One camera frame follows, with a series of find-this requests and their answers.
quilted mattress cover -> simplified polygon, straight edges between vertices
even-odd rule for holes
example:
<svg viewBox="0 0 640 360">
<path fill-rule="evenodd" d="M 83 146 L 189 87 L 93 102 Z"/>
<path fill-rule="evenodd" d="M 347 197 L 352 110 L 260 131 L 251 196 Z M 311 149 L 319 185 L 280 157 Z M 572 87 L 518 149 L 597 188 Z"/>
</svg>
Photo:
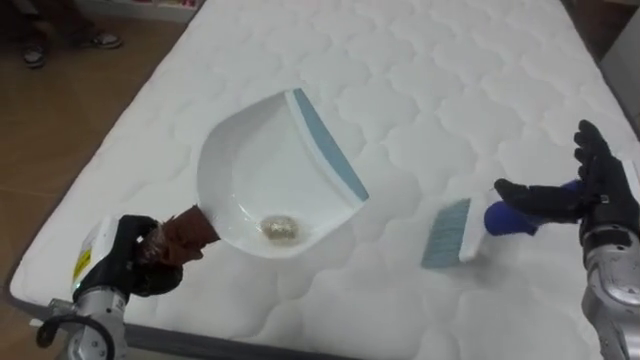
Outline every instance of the quilted mattress cover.
<svg viewBox="0 0 640 360">
<path fill-rule="evenodd" d="M 208 247 L 178 289 L 133 298 L 129 323 L 367 359 L 600 357 L 575 226 L 490 239 L 473 266 L 419 266 L 441 206 L 498 177 L 574 178 L 580 119 L 616 153 L 640 153 L 558 0 L 207 1 L 42 227 L 11 294 L 69 299 L 102 216 L 185 210 L 209 131 L 294 87 L 369 202 L 298 258 Z"/>
</svg>

robotic arm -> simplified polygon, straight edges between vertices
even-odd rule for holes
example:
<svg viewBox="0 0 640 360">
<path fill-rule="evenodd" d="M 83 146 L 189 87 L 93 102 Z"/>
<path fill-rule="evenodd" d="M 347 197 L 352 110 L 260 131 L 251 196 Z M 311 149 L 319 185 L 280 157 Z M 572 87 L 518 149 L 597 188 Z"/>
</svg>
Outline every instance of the robotic arm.
<svg viewBox="0 0 640 360">
<path fill-rule="evenodd" d="M 581 163 L 578 191 L 495 183 L 514 209 L 549 222 L 581 220 L 580 244 L 587 270 L 582 311 L 600 338 L 605 360 L 640 360 L 640 208 L 598 129 L 580 122 L 574 138 Z"/>
<path fill-rule="evenodd" d="M 115 360 L 126 356 L 124 311 L 131 294 L 159 295 L 182 280 L 182 268 L 134 261 L 138 239 L 158 226 L 145 216 L 105 218 L 84 241 L 74 270 L 73 303 L 54 299 L 54 315 L 38 329 L 48 347 L 62 325 L 69 328 L 63 356 L 71 360 Z"/>
</svg>

wooden floor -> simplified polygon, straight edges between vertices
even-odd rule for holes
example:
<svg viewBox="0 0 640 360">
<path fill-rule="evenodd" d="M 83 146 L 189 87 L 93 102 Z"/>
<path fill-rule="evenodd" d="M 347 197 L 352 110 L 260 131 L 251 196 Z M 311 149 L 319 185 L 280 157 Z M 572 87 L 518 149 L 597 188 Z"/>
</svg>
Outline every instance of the wooden floor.
<svg viewBox="0 0 640 360">
<path fill-rule="evenodd" d="M 54 41 L 47 65 L 39 70 L 26 69 L 15 49 L 0 48 L 2 279 L 185 28 L 93 18 L 121 35 L 125 46 L 80 51 Z M 51 350 L 38 349 L 28 322 L 29 317 L 0 301 L 0 359 L 55 358 L 60 342 Z"/>
</svg>

white plastic part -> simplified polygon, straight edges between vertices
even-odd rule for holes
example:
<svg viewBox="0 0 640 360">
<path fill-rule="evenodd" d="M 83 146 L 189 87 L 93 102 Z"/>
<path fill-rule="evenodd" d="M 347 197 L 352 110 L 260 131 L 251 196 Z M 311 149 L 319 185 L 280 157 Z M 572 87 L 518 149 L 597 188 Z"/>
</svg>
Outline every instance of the white plastic part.
<svg viewBox="0 0 640 360">
<path fill-rule="evenodd" d="M 111 252 L 118 231 L 118 222 L 119 219 L 111 216 L 103 218 L 82 242 L 78 260 L 73 268 L 71 293 L 76 290 L 89 271 Z"/>
<path fill-rule="evenodd" d="M 265 258 L 295 256 L 349 220 L 368 199 L 310 102 L 296 89 L 218 124 L 198 161 L 199 206 L 222 240 Z M 271 241 L 269 217 L 297 223 L 295 241 Z"/>
<path fill-rule="evenodd" d="M 468 262 L 475 259 L 480 251 L 482 240 L 487 234 L 484 226 L 484 213 L 487 210 L 488 201 L 486 194 L 476 194 L 471 198 L 467 222 L 462 236 L 462 245 L 458 258 L 460 262 Z"/>
</svg>

black cable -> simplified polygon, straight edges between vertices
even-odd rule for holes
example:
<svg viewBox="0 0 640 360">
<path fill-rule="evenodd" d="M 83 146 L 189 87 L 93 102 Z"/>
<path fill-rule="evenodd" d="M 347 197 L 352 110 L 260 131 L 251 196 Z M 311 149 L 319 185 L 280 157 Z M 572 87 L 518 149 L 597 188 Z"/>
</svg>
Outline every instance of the black cable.
<svg viewBox="0 0 640 360">
<path fill-rule="evenodd" d="M 36 334 L 36 343 L 41 348 L 47 348 L 56 338 L 56 333 L 58 332 L 58 328 L 63 323 L 75 323 L 80 325 L 85 325 L 102 336 L 105 344 L 107 345 L 107 357 L 106 360 L 115 360 L 116 357 L 116 346 L 113 342 L 113 337 L 109 334 L 104 325 L 99 323 L 98 321 L 88 317 L 88 316 L 78 316 L 78 315 L 59 315 L 53 316 L 47 319 L 42 326 L 38 329 L 38 333 Z"/>
</svg>

